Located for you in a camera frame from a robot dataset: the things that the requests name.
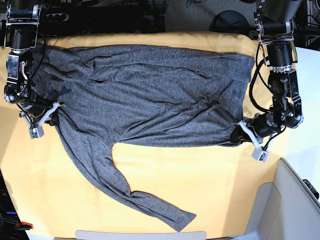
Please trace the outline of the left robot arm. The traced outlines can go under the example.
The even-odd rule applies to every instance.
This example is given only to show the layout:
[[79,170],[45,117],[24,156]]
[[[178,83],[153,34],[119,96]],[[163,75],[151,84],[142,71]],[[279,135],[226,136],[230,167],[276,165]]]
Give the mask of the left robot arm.
[[[256,69],[248,93],[253,106],[262,113],[238,123],[230,136],[234,144],[261,144],[265,137],[273,139],[285,129],[294,129],[303,122],[297,72],[293,68],[298,62],[293,17],[300,5],[299,0],[256,1],[254,21],[259,40],[257,49],[262,50],[263,58],[255,62]],[[253,96],[254,84],[262,66],[270,69],[266,83],[272,94],[269,109],[259,106]]]

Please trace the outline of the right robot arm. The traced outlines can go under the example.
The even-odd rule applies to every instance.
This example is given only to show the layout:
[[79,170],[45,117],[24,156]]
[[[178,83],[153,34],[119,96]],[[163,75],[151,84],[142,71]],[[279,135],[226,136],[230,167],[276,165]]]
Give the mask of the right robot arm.
[[34,65],[31,49],[37,45],[41,9],[40,0],[9,0],[6,6],[3,46],[10,52],[6,61],[4,99],[17,105],[20,116],[31,128],[59,124],[57,109],[60,103],[46,100],[33,90],[32,79],[37,70],[30,71]]

